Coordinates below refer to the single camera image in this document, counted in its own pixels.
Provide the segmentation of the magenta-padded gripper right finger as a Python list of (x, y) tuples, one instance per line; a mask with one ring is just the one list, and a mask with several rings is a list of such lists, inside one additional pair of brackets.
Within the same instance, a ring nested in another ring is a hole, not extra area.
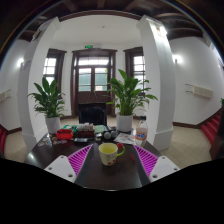
[(138, 158), (138, 171), (142, 185), (155, 182), (180, 170), (166, 156), (156, 156), (150, 151), (134, 146)]

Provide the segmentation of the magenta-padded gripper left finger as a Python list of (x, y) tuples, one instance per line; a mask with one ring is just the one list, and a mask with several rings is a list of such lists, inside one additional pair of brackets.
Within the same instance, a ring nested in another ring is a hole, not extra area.
[(74, 183), (82, 170), (91, 148), (92, 145), (88, 145), (69, 156), (60, 155), (45, 168), (45, 171)]

